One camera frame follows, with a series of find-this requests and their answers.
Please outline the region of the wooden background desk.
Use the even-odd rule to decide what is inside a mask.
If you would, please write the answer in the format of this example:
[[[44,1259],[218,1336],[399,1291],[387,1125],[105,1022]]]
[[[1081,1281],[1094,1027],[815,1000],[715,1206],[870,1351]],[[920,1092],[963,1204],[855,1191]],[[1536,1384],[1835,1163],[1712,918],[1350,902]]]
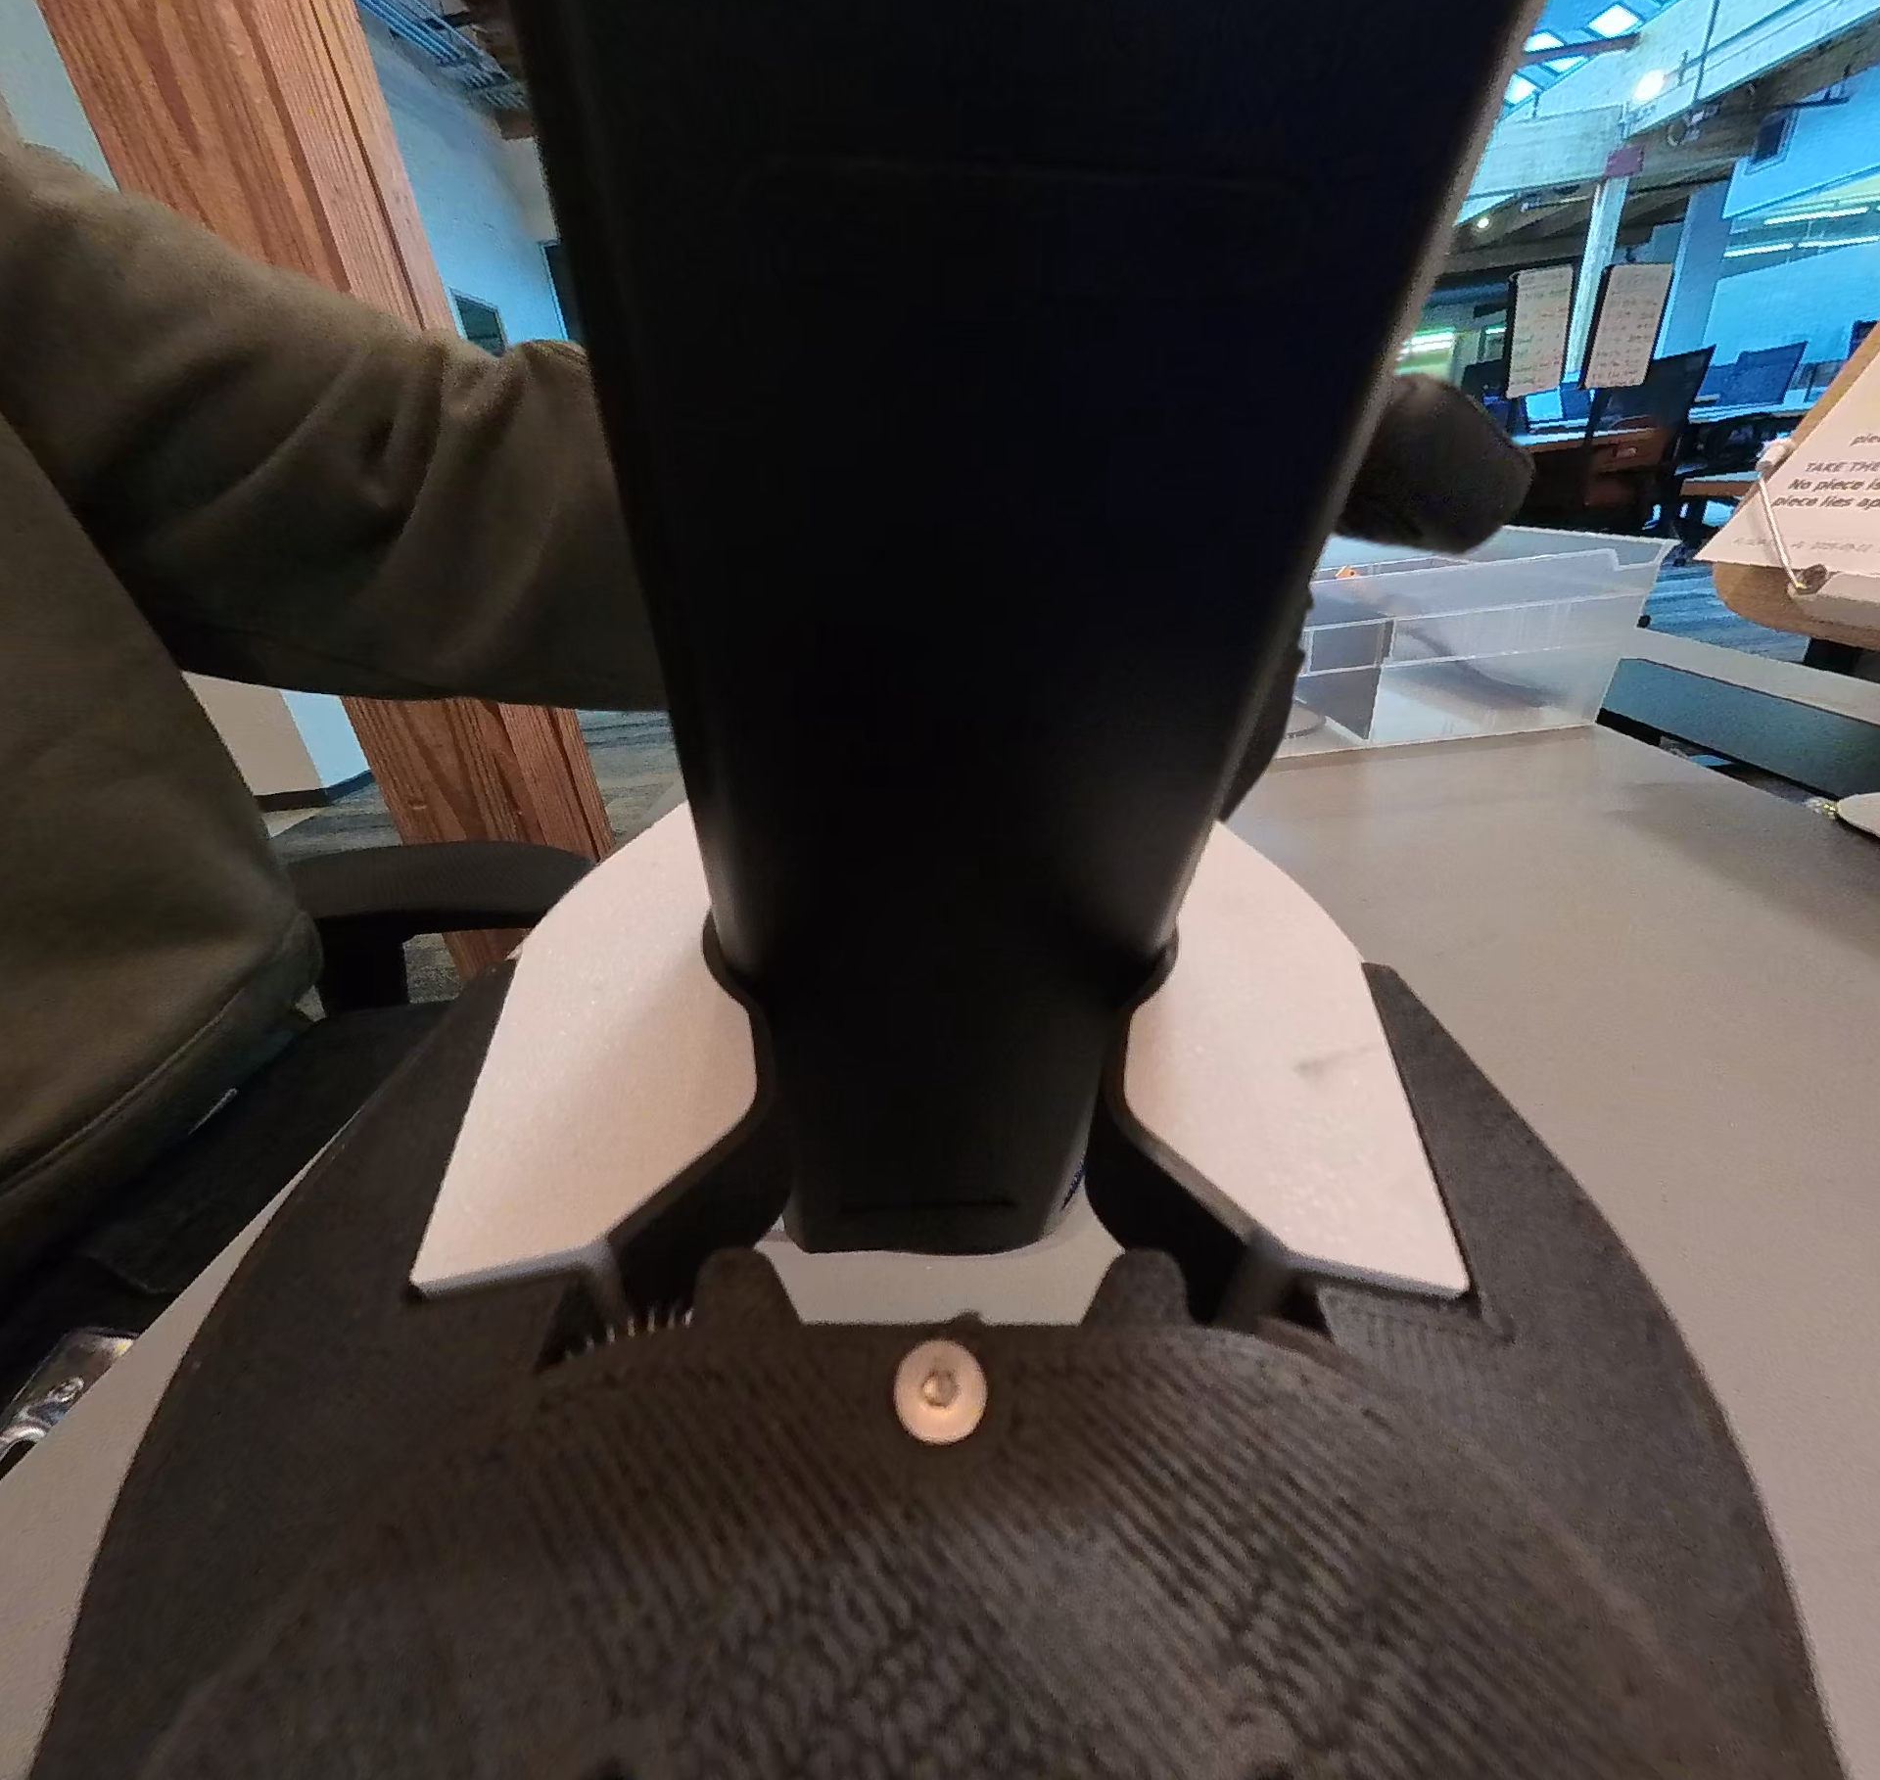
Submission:
[[[1674,427],[1631,419],[1519,432],[1533,477],[1513,521],[1672,512],[1687,492],[1742,484],[1761,449],[1807,419],[1808,410],[1794,404],[1725,406],[1702,408]]]

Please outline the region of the clear plastic organizer box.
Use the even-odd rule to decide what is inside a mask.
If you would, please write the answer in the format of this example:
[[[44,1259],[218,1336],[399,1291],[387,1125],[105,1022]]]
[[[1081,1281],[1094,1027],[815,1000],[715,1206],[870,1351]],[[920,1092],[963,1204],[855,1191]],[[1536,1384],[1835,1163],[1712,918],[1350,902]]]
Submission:
[[[1330,538],[1280,759],[1587,727],[1667,548],[1521,525],[1466,553]]]

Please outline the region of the black office chair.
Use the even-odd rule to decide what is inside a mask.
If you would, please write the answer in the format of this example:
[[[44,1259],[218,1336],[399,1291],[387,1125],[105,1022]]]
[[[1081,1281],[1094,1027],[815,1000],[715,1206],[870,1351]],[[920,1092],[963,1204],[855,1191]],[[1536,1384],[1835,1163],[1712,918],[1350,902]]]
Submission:
[[[322,946],[322,1014],[4,1286],[4,1403],[66,1351],[134,1341],[349,1125],[432,1033],[403,950],[465,921],[528,928],[590,865],[522,843],[370,847],[289,865]]]

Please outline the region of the shiny metal bracket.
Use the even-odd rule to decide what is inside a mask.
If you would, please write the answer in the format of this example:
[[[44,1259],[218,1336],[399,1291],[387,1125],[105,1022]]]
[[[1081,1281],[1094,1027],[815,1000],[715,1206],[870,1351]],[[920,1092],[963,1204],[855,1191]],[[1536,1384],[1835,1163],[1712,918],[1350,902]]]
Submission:
[[[136,1336],[83,1327],[67,1333],[13,1394],[2,1415],[2,1476],[21,1464],[117,1364]]]

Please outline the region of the narrow whiteboard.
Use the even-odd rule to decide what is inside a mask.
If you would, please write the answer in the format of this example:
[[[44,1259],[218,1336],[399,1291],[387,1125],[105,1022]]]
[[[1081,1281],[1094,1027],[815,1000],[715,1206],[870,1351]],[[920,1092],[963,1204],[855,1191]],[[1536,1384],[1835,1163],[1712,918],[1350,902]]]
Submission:
[[[1509,278],[1507,401],[1556,390],[1566,371],[1576,264],[1527,266]]]

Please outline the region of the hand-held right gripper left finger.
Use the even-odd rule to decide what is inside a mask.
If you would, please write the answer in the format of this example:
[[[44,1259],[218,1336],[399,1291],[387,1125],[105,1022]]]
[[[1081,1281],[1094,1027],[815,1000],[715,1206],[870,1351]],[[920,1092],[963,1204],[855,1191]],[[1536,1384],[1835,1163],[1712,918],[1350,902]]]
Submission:
[[[707,957],[707,873],[675,803],[533,926],[463,1105],[411,1281],[425,1301],[546,1277],[672,1314],[699,1257],[629,1242],[760,1097],[757,1032]]]

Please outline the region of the grey desk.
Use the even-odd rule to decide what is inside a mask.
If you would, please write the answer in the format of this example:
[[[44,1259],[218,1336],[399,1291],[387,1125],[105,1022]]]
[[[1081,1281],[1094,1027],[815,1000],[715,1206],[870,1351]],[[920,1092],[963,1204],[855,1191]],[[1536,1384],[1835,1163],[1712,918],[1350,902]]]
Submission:
[[[1876,847],[1609,729],[1288,759],[1234,819],[1630,1244],[1876,1776]]]

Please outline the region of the wide whiteboard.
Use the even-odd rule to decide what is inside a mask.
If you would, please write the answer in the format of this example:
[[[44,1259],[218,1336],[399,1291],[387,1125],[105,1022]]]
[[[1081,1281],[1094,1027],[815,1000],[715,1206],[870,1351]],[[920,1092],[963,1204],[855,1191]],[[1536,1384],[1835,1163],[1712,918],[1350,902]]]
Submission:
[[[1668,260],[1613,262],[1604,270],[1579,378],[1587,392],[1645,384],[1672,278],[1674,266]]]

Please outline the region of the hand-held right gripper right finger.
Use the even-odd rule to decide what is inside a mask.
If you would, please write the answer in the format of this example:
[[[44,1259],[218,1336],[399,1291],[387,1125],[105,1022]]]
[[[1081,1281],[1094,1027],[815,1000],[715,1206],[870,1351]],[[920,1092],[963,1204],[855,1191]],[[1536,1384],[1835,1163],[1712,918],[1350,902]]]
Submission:
[[[1361,953],[1231,829],[1106,1057],[1086,1195],[1122,1248],[1175,1263],[1199,1323],[1472,1294]]]

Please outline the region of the row of black office chairs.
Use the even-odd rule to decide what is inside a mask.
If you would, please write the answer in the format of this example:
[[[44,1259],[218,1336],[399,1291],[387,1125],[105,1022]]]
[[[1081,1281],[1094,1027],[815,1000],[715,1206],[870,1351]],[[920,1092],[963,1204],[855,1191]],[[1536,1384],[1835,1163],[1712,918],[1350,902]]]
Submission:
[[[1712,346],[1704,346],[1657,357],[1639,388],[1587,392],[1581,385],[1569,385],[1559,393],[1559,417],[1555,419],[1531,417],[1529,410],[1536,406],[1531,398],[1517,401],[1494,399],[1489,408],[1496,420],[1511,425],[1516,434],[1545,427],[1589,425],[1590,428],[1602,428],[1631,419],[1674,427],[1702,408],[1794,404],[1808,410],[1814,395],[1840,366],[1840,359],[1812,359],[1808,343],[1751,349],[1720,366],[1712,362]],[[1670,531],[1682,512],[1683,502],[1672,512],[1657,512],[1651,518],[1622,512],[1617,517],[1571,514],[1549,523],[1516,523],[1511,514],[1509,523],[1645,535]]]

